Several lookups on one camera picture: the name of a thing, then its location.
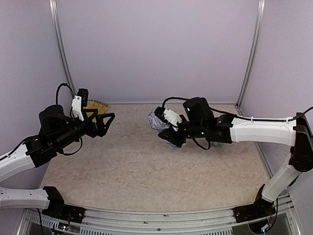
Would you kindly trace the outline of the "lavender folding umbrella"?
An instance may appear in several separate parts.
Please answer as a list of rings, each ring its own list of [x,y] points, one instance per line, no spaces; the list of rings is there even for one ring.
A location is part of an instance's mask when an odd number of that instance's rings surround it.
[[[161,119],[159,119],[156,115],[154,111],[150,111],[149,114],[146,117],[146,120],[148,122],[148,124],[150,125],[150,127],[156,131],[158,131],[158,133],[164,131],[165,129],[168,129],[171,127],[171,124],[168,122],[163,122]]]

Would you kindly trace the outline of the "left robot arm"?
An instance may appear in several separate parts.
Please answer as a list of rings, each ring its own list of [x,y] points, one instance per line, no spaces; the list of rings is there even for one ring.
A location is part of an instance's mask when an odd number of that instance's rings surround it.
[[[72,95],[71,116],[66,116],[62,105],[55,103],[39,113],[40,131],[22,140],[13,150],[0,158],[0,180],[5,181],[21,172],[39,168],[61,154],[82,137],[103,137],[115,118],[114,113],[100,113],[87,108],[88,90],[79,89]],[[0,189],[1,209],[35,208],[44,212],[59,211],[64,199],[55,187],[38,189]]]

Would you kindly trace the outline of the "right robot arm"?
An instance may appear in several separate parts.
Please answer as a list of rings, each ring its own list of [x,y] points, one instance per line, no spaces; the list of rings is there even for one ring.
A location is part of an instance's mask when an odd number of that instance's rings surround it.
[[[155,116],[169,127],[158,136],[182,147],[187,139],[208,143],[267,142],[290,147],[290,157],[261,189],[256,202],[273,203],[303,172],[313,168],[313,135],[305,113],[286,118],[253,118],[220,111],[215,117],[204,97],[182,98],[186,115],[179,115],[164,105]]]

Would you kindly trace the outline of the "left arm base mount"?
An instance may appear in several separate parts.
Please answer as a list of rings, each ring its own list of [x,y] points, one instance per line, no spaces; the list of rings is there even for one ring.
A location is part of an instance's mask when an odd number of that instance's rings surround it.
[[[60,209],[53,211],[52,209],[42,210],[44,215],[52,218],[74,222],[81,224],[85,215],[86,209],[78,206],[64,204]]]

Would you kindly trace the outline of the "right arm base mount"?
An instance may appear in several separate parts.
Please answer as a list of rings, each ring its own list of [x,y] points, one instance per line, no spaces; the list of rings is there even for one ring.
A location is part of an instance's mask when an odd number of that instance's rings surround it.
[[[259,218],[263,218],[266,216],[270,216],[270,214],[275,214],[276,209],[273,205],[270,206],[262,206],[249,204],[244,206],[239,206],[233,208],[234,217],[237,223],[247,222],[250,220],[255,220]]]

